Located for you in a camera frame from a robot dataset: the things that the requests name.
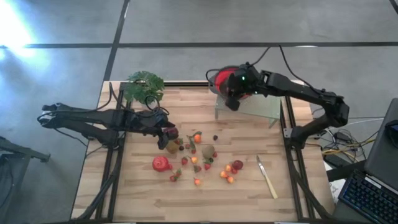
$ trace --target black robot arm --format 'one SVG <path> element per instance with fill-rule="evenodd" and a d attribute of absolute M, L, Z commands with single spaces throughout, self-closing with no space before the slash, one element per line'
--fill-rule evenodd
<path fill-rule="evenodd" d="M 265 97 L 291 96 L 300 100 L 320 105 L 325 114 L 305 126 L 296 126 L 290 134 L 290 145 L 303 149 L 310 135 L 327 127 L 341 127 L 347 124 L 349 106 L 342 96 L 333 92 L 317 90 L 311 86 L 292 82 L 286 76 L 267 71 L 258 72 L 252 65 L 244 64 L 231 74 L 227 81 L 228 93 L 226 106 L 231 110 L 239 108 L 239 99 L 244 94 L 263 94 Z"/>
<path fill-rule="evenodd" d="M 169 122 L 167 114 L 160 108 L 154 111 L 134 110 L 85 110 L 56 103 L 43 106 L 43 115 L 38 118 L 45 128 L 67 128 L 88 139 L 97 139 L 105 146 L 114 147 L 118 143 L 119 132 L 127 131 L 143 135 L 158 136 L 159 149 L 164 149 L 169 139 L 175 139 L 177 133 L 165 132 L 162 128 L 175 127 Z M 97 128 L 91 124 L 102 124 Z"/>

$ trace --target green plant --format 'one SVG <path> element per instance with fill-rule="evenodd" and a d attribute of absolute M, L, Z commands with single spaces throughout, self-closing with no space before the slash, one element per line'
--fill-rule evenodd
<path fill-rule="evenodd" d="M 154 96 L 157 100 L 162 100 L 164 90 L 164 81 L 157 75 L 147 72 L 140 71 L 129 76 L 127 79 L 129 84 L 124 87 L 124 97 L 128 102 L 136 99 L 142 104 L 145 104 L 145 97 Z M 148 97 L 147 103 L 155 101 L 153 97 Z"/>

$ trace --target wooden tabletop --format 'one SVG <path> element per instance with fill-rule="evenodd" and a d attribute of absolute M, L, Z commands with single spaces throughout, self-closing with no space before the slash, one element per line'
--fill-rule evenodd
<path fill-rule="evenodd" d="M 119 82 L 113 82 L 118 91 Z M 104 83 L 99 105 L 109 96 Z M 280 125 L 268 129 L 268 119 L 229 111 L 220 111 L 215 120 L 216 95 L 204 87 L 170 87 L 164 91 L 161 106 L 170 112 L 169 121 L 176 124 L 180 136 L 202 131 L 202 143 L 197 145 L 199 165 L 203 168 L 201 149 L 214 145 L 218 157 L 209 170 L 195 174 L 191 163 L 182 167 L 182 176 L 169 181 L 170 171 L 152 169 L 155 156 L 166 156 L 176 170 L 183 156 L 192 156 L 188 150 L 169 154 L 159 150 L 157 138 L 128 133 L 119 179 L 114 222 L 272 222 L 295 221 L 294 200 L 285 156 Z M 113 100 L 107 108 L 114 108 Z M 297 125 L 312 120 L 309 104 L 292 99 Z M 139 103 L 132 107 L 141 110 Z M 92 141 L 88 152 L 99 143 Z M 256 164 L 259 155 L 279 196 L 273 199 Z M 303 150 L 310 188 L 319 202 L 330 213 L 334 204 L 318 147 Z M 98 193 L 101 184 L 106 150 L 91 154 L 84 163 L 72 217 L 79 216 Z M 232 175 L 235 181 L 227 183 L 220 177 L 226 164 L 239 159 L 242 170 Z M 197 187 L 193 178 L 199 178 Z M 305 200 L 300 198 L 306 214 Z M 108 210 L 109 194 L 104 206 Z"/>

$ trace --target laptop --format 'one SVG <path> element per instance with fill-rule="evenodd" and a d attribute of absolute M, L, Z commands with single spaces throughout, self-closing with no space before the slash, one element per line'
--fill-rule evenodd
<path fill-rule="evenodd" d="M 340 192 L 333 214 L 339 220 L 364 223 L 398 223 L 398 148 L 386 124 L 398 120 L 394 98 L 381 124 L 364 166 L 355 171 Z"/>

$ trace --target laptop keyboard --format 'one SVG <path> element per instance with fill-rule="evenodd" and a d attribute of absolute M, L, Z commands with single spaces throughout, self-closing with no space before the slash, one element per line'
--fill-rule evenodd
<path fill-rule="evenodd" d="M 347 179 L 338 198 L 371 221 L 398 223 L 398 196 L 358 171 Z"/>

